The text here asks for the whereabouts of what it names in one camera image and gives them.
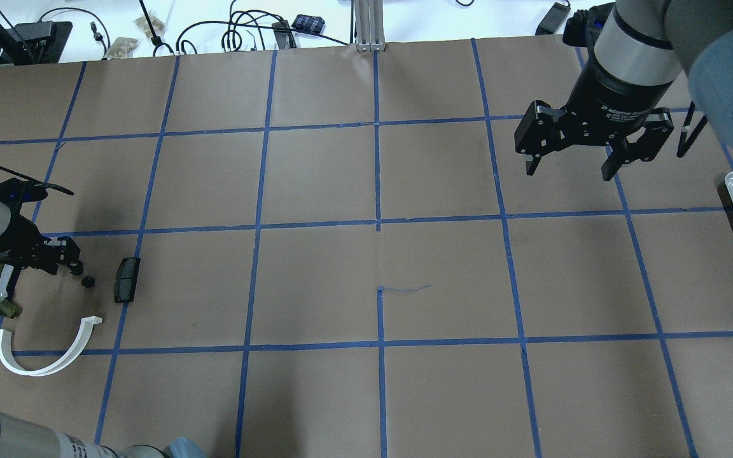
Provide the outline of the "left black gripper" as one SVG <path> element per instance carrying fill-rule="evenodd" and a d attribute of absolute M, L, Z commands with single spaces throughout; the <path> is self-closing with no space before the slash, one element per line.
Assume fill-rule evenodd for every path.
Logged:
<path fill-rule="evenodd" d="M 50 188 L 49 184 L 33 179 L 8 179 L 0 183 L 0 203 L 10 212 L 0 234 L 0 261 L 50 275 L 56 275 L 64 267 L 78 277 L 84 273 L 78 244 L 70 237 L 55 240 L 44 237 L 36 224 L 21 214 L 24 204 L 46 199 Z"/>

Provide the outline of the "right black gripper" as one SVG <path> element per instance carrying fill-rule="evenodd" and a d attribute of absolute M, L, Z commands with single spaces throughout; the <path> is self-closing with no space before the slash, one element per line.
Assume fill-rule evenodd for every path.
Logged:
<path fill-rule="evenodd" d="M 601 166 L 605 181 L 635 160 L 653 160 L 674 128 L 668 109 L 658 107 L 670 86 L 626 82 L 589 60 L 564 106 L 533 101 L 515 129 L 514 148 L 526 155 L 526 174 L 535 175 L 545 156 L 574 145 L 608 145 L 610 153 Z M 639 130 L 639 138 L 629 142 Z"/>

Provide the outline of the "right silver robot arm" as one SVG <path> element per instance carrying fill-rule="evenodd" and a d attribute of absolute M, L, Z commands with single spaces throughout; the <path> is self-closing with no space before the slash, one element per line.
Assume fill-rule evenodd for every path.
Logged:
<path fill-rule="evenodd" d="M 615 1 L 576 12 L 562 41 L 588 60 L 561 108 L 533 101 L 515 130 L 515 150 L 533 175 L 550 153 L 576 145 L 608 147 L 603 180 L 623 165 L 651 162 L 674 130 L 659 102 L 687 77 L 690 110 L 684 156 L 705 127 L 733 148 L 733 1 Z"/>

